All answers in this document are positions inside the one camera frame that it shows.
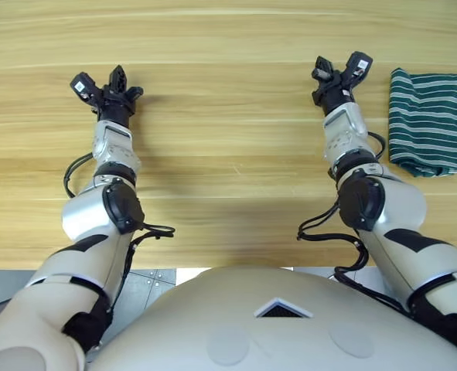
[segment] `white stripe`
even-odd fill
[[[419,89],[425,87],[447,87],[447,85],[453,85],[454,87],[457,87],[457,81],[439,80],[432,81],[430,83],[414,83],[414,87],[418,87]]]
[[[391,79],[391,83],[396,83],[396,82],[402,82],[402,83],[408,83],[410,85],[413,85],[412,81],[408,79],[407,77],[403,76],[395,76],[394,78]]]
[[[409,117],[391,117],[390,122],[407,122],[409,124],[434,124],[434,125],[441,125],[447,127],[446,129],[453,128],[453,131],[457,132],[457,124],[453,123],[446,123],[446,122],[439,122],[439,121],[433,121],[433,120],[411,120]]]
[[[400,85],[397,85],[396,87],[391,87],[392,89],[405,89],[405,90],[413,90],[417,95],[429,95],[429,94],[437,94],[437,93],[457,93],[457,90],[432,90],[432,91],[426,91],[424,93],[415,90],[413,87],[401,87]]]
[[[424,158],[420,158],[419,156],[414,155],[413,153],[409,153],[409,152],[400,152],[395,155],[391,155],[390,160],[396,160],[397,158],[402,159],[402,158],[406,158],[406,157],[413,158],[414,160],[418,160],[421,162],[425,162],[429,165],[448,166],[450,168],[457,168],[457,164],[454,164],[452,162],[440,161],[440,160],[426,160]]]
[[[411,79],[408,79],[407,77],[403,76],[395,76],[391,79],[391,83],[396,83],[396,82],[402,82],[402,83],[407,83],[411,85],[413,88],[424,88],[424,87],[445,87],[447,85],[453,85],[454,87],[457,87],[457,81],[451,81],[451,80],[436,80],[436,81],[430,81],[428,83],[414,83]]]
[[[433,97],[433,98],[418,98],[413,96],[412,94],[400,93],[400,92],[393,92],[390,94],[390,97],[394,98],[407,98],[412,100],[415,103],[425,103],[425,102],[452,102],[457,103],[457,98],[454,97]]]
[[[422,112],[422,111],[407,111],[403,108],[392,107],[390,108],[390,113],[398,112],[401,114],[406,114],[407,116],[429,116],[429,117],[443,117],[451,118],[457,120],[457,114],[449,114],[448,112]]]
[[[413,148],[423,148],[423,149],[436,149],[438,151],[445,151],[445,152],[455,152],[457,153],[457,148],[452,147],[445,147],[442,145],[422,145],[420,143],[414,143],[412,141],[404,141],[402,139],[390,139],[390,143],[394,145],[407,145]]]
[[[421,139],[427,139],[429,141],[446,141],[448,143],[456,143],[457,144],[457,141],[448,141],[446,139],[437,139],[437,138],[432,138],[432,137],[415,137],[413,135],[410,135],[410,134],[407,134],[407,133],[404,133],[403,131],[393,131],[393,132],[390,132],[390,138],[392,135],[407,135],[408,137],[411,137],[413,138],[415,141],[418,141],[418,140],[421,140]]]
[[[438,79],[444,77],[453,77],[457,78],[457,73],[426,73],[425,75],[421,76],[411,76],[412,80],[420,80],[420,79],[429,79],[432,77],[436,77]]]
[[[400,100],[393,100],[391,101],[391,104],[406,104],[408,107],[412,107],[412,108],[419,108],[419,106],[413,106],[412,104],[409,104],[409,103],[405,103],[405,102],[402,102]],[[448,109],[448,110],[455,110],[457,111],[457,108],[452,108],[452,107],[448,107],[448,106],[426,106],[424,107],[426,110],[429,109],[429,108],[443,108],[443,109]]]
[[[410,126],[407,126],[406,124],[402,123],[390,123],[390,128],[402,128],[408,131],[412,131],[414,133],[425,133],[425,132],[431,132],[435,134],[445,134],[445,135],[451,135],[452,137],[457,137],[457,132],[450,131],[450,130],[443,130],[443,129],[437,129],[437,128],[411,128]]]
[[[394,148],[394,149],[403,149],[404,151],[408,151],[407,148]],[[435,157],[435,158],[443,158],[443,160],[441,161],[450,161],[450,160],[455,160],[457,161],[457,157],[453,157],[453,156],[447,156],[447,155],[440,155],[440,154],[437,154],[437,153],[419,153],[418,154],[419,158],[423,158],[425,161],[436,161],[436,160],[429,160],[430,157]]]

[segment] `wooden table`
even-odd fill
[[[37,268],[69,243],[62,175],[95,122],[69,82],[84,70],[101,85],[117,63],[145,88],[131,127],[147,221],[178,228],[144,243],[136,268],[351,264],[349,244],[295,232],[335,198],[309,74],[318,55],[341,69],[354,50],[374,58],[356,99],[387,135],[390,71],[457,73],[457,1],[0,2],[0,268]],[[457,245],[457,175],[391,168],[426,195],[422,231]],[[335,216],[321,230],[347,228]]]

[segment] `folded towel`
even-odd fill
[[[457,173],[457,74],[391,73],[390,161],[414,176]]]

